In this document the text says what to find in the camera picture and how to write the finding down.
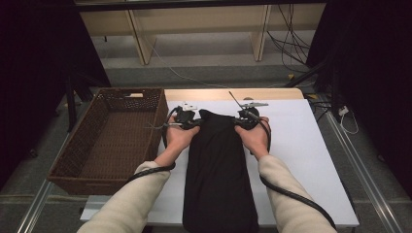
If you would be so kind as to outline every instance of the folded black cloth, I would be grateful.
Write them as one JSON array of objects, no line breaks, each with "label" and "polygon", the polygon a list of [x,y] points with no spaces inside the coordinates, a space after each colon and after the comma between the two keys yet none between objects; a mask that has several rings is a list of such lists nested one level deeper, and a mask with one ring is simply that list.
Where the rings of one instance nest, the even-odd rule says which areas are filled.
[{"label": "folded black cloth", "polygon": [[199,111],[190,143],[183,226],[191,233],[258,232],[258,213],[233,116]]}]

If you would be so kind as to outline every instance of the long sleeve shirt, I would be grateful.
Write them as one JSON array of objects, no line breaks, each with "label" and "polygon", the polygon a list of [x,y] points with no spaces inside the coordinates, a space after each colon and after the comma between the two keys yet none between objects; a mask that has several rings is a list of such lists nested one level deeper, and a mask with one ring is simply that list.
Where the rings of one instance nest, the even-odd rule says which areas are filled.
[{"label": "long sleeve shirt", "polygon": [[[145,162],[136,173],[158,167]],[[312,199],[279,158],[267,155],[258,162],[261,176],[270,183]],[[141,232],[145,227],[155,199],[170,177],[170,172],[158,172],[136,179],[119,190],[78,232]],[[271,189],[267,193],[277,228],[282,233],[336,232],[317,210]]]}]

